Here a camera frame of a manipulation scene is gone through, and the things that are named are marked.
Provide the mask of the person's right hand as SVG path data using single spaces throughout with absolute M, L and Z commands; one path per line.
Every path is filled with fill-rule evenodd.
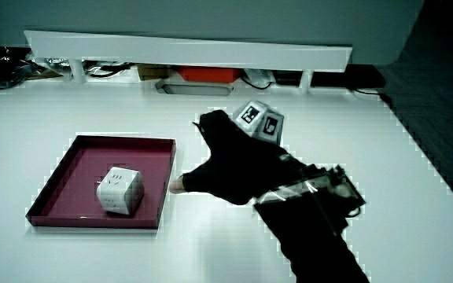
M 232 116 L 223 110 L 200 115 L 210 157 L 168 187 L 171 193 L 209 193 L 232 204 L 301 180 L 306 165 L 280 146 L 284 116 L 261 101 L 243 104 Z

